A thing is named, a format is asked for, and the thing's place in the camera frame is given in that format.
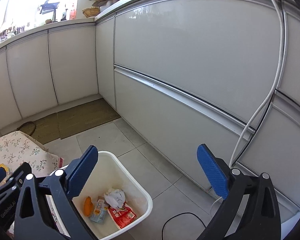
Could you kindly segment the yellow snack wrapper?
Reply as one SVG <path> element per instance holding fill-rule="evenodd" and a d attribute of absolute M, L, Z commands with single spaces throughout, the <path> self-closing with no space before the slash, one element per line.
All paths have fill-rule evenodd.
<path fill-rule="evenodd" d="M 0 169 L 3 168 L 5 170 L 6 173 L 9 172 L 8 167 L 5 164 L 0 164 Z"/>

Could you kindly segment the orange peel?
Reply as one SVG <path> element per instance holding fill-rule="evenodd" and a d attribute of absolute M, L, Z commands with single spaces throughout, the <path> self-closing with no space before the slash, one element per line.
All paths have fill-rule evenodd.
<path fill-rule="evenodd" d="M 83 213 L 85 216 L 89 217 L 91 216 L 93 211 L 94 211 L 94 204 L 91 200 L 91 197 L 89 196 L 85 199 L 84 206 L 83 206 Z"/>

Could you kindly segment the light blue milk carton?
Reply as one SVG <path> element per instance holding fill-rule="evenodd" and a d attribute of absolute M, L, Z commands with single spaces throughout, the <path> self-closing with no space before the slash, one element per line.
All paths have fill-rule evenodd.
<path fill-rule="evenodd" d="M 89 216 L 89 219 L 95 223 L 102 224 L 104 222 L 106 214 L 108 213 L 108 207 L 109 205 L 107 204 L 105 198 L 98 197 L 94 205 L 94 209 Z"/>

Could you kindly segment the white tissue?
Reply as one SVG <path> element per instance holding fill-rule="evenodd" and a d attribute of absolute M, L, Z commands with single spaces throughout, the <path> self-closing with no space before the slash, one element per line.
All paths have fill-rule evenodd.
<path fill-rule="evenodd" d="M 104 194 L 105 201 L 114 209 L 121 209 L 126 202 L 125 193 L 120 189 L 109 188 Z"/>

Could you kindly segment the red instant noodle cup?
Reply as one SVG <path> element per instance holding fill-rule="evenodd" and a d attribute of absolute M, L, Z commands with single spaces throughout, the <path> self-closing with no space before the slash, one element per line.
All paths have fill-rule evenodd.
<path fill-rule="evenodd" d="M 118 229 L 125 228 L 137 219 L 136 213 L 127 203 L 120 209 L 110 206 L 108 213 Z"/>

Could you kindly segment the white plastic trash bin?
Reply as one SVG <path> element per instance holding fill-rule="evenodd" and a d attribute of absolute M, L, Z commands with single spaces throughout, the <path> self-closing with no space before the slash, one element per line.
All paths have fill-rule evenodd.
<path fill-rule="evenodd" d="M 136 213 L 136 219 L 119 229 L 111 217 L 106 215 L 102 224 L 92 222 L 83 215 L 83 205 L 87 197 L 95 200 L 103 196 L 109 188 L 125 193 L 127 204 Z M 74 206 L 93 234 L 101 240 L 113 239 L 143 222 L 151 213 L 153 201 L 148 192 L 134 179 L 119 159 L 108 151 L 98 153 L 98 162 L 87 179 L 79 196 L 72 199 Z"/>

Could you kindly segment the white kitchen cabinets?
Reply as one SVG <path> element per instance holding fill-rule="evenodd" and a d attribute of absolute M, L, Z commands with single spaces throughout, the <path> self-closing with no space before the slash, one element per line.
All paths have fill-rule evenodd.
<path fill-rule="evenodd" d="M 206 143 L 270 174 L 300 210 L 300 8 L 279 0 L 121 0 L 0 44 L 0 133 L 98 95 L 170 163 L 211 188 Z"/>

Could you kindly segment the floral tablecloth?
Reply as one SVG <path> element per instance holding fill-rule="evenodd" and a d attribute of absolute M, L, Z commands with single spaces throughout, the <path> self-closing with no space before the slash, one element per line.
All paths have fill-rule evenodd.
<path fill-rule="evenodd" d="M 49 153 L 41 143 L 21 131 L 0 137 L 0 167 L 10 175 L 24 162 L 37 177 L 48 176 L 63 166 L 63 158 Z"/>

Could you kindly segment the brown floor mat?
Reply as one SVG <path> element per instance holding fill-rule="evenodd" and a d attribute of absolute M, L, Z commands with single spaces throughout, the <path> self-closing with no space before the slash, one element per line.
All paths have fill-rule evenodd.
<path fill-rule="evenodd" d="M 104 99 L 50 114 L 36 121 L 28 121 L 17 130 L 33 137 L 41 144 L 65 139 L 88 129 L 120 118 Z"/>

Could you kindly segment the red drink bottle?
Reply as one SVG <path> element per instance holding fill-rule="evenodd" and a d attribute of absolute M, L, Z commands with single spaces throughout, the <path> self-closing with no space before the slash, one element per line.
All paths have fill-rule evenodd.
<path fill-rule="evenodd" d="M 74 4 L 72 4 L 71 10 L 70 10 L 70 20 L 76 19 L 76 7 Z"/>

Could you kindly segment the blue faucet cloth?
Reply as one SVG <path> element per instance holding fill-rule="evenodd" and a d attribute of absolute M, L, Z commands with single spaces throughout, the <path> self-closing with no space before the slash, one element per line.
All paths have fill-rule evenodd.
<path fill-rule="evenodd" d="M 50 3 L 49 0 L 45 1 L 44 4 L 39 6 L 39 13 L 46 14 L 49 12 L 56 12 L 56 9 L 59 6 L 59 2 Z"/>

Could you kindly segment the wicker basket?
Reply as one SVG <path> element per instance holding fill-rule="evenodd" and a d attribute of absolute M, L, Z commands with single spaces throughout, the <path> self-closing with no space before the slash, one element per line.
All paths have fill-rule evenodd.
<path fill-rule="evenodd" d="M 83 15 L 86 18 L 95 17 L 100 13 L 99 7 L 89 7 L 82 10 Z"/>

